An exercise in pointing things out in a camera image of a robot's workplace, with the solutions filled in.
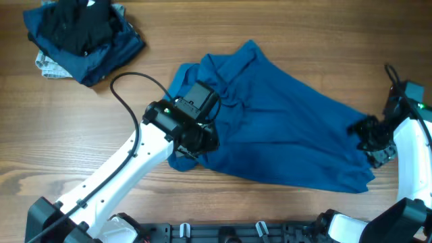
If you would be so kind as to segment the teal blue polo shirt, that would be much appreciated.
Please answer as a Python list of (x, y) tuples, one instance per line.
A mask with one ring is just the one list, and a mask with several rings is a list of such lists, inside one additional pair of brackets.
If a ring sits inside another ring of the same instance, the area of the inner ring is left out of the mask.
[(172, 168), (202, 165), (266, 184), (367, 191), (371, 167), (359, 138), (347, 132), (364, 114), (280, 70), (255, 42), (181, 65), (169, 93), (183, 97), (198, 81), (221, 97), (211, 112), (219, 148), (195, 160), (172, 155)]

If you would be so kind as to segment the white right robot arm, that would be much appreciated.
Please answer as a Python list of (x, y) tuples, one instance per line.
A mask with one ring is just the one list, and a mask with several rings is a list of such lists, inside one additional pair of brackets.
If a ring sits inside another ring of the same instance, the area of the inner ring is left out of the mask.
[(336, 242), (431, 241), (431, 108), (414, 99), (388, 101), (385, 119), (374, 116), (349, 127), (374, 168), (398, 160), (397, 202), (370, 222), (328, 210), (317, 224)]

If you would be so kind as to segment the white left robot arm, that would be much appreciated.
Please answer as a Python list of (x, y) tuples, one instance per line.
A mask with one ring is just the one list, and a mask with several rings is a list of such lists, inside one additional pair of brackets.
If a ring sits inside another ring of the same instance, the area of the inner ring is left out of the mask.
[(195, 158), (218, 147), (207, 120), (214, 101), (178, 98), (151, 103), (135, 131), (89, 178), (54, 203), (39, 198), (28, 211), (26, 242), (146, 242), (140, 224), (113, 214), (155, 166), (175, 153)]

